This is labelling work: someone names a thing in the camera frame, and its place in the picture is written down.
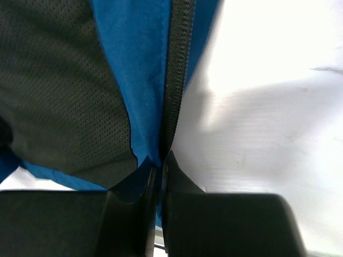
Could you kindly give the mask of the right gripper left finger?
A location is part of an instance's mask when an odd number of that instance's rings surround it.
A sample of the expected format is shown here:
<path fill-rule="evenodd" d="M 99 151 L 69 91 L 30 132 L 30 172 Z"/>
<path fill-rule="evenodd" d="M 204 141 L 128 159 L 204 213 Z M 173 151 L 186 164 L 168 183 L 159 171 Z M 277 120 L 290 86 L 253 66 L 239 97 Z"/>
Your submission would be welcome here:
<path fill-rule="evenodd" d="M 1 192 L 1 256 L 152 256 L 156 168 L 106 191 Z"/>

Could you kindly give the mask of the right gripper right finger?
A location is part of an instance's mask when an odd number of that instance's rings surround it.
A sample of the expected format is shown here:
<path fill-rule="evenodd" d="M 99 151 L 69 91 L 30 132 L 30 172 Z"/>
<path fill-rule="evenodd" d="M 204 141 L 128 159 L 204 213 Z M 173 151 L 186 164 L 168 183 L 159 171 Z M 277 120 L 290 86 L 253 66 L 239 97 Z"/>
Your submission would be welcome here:
<path fill-rule="evenodd" d="M 169 256 L 306 256 L 294 214 L 273 193 L 206 193 L 163 164 L 162 228 Z"/>

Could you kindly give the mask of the blue jacket with black lining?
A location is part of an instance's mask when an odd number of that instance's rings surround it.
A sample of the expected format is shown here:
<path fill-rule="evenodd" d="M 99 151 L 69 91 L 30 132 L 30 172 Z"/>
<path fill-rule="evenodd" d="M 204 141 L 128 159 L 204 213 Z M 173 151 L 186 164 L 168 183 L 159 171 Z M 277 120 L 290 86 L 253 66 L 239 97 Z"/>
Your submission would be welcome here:
<path fill-rule="evenodd" d="M 161 168 L 218 1 L 1 1 L 1 180 Z"/>

